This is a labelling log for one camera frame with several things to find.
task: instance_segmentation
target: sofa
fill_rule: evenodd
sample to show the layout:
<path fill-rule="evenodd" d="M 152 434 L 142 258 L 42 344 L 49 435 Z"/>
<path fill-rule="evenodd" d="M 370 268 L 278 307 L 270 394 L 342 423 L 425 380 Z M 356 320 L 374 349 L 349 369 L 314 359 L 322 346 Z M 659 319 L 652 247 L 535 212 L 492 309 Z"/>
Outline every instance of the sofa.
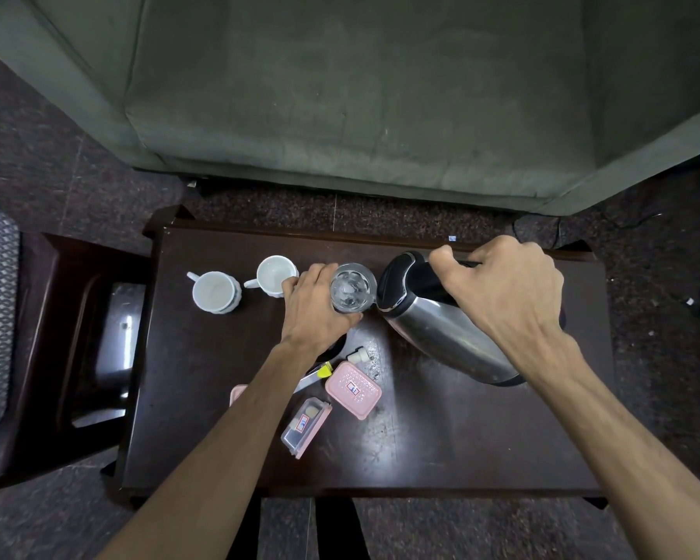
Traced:
<path fill-rule="evenodd" d="M 700 154 L 700 0 L 0 0 L 131 167 L 567 215 Z"/>

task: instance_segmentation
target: granite floor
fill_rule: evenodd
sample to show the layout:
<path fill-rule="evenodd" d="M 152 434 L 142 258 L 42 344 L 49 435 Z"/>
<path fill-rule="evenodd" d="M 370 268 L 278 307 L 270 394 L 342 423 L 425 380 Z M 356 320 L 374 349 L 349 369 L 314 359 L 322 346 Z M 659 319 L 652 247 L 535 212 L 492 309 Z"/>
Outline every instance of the granite floor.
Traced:
<path fill-rule="evenodd" d="M 545 246 L 586 240 L 607 266 L 618 395 L 700 476 L 700 170 L 648 180 L 559 227 L 238 181 L 202 198 L 177 178 L 125 167 L 0 63 L 0 208 L 24 230 L 147 254 L 144 221 L 180 201 L 200 219 L 254 225 L 472 242 L 515 228 Z M 93 557 L 129 518 L 103 496 L 98 469 L 112 459 L 107 451 L 0 490 L 0 558 Z M 356 503 L 372 558 L 633 557 L 611 507 L 581 499 Z M 313 513 L 309 499 L 264 500 L 260 557 L 317 558 Z"/>

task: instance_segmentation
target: person's left arm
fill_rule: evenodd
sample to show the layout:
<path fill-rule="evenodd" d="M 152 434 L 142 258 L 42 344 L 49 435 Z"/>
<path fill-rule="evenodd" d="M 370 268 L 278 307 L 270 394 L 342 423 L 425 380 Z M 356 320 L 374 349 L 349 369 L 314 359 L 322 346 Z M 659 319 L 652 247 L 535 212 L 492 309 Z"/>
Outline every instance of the person's left arm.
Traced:
<path fill-rule="evenodd" d="M 99 558 L 225 558 L 293 390 L 317 357 L 361 319 L 332 308 L 329 286 L 336 267 L 315 264 L 283 282 L 280 344 Z"/>

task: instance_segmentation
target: forearm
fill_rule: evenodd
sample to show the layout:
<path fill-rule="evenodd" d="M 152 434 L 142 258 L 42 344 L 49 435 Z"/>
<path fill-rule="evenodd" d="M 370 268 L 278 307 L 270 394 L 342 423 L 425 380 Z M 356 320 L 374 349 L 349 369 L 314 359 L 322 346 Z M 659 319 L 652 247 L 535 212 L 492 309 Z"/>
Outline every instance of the forearm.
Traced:
<path fill-rule="evenodd" d="M 248 389 L 100 557 L 224 558 L 313 356 L 290 343 L 274 347 Z"/>
<path fill-rule="evenodd" d="M 519 367 L 581 451 L 637 555 L 700 558 L 700 481 L 622 406 L 574 339 L 560 333 L 539 344 L 522 350 Z"/>

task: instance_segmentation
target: label sticker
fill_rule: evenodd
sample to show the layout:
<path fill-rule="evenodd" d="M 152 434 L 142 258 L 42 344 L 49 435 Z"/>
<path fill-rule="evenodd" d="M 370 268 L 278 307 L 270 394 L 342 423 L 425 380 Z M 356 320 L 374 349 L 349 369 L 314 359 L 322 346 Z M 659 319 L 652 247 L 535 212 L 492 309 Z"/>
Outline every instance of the label sticker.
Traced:
<path fill-rule="evenodd" d="M 306 425 L 308 424 L 308 416 L 305 414 L 301 414 L 301 419 L 299 420 L 299 423 L 296 425 L 296 430 L 298 432 L 303 432 L 304 429 L 306 428 Z"/>

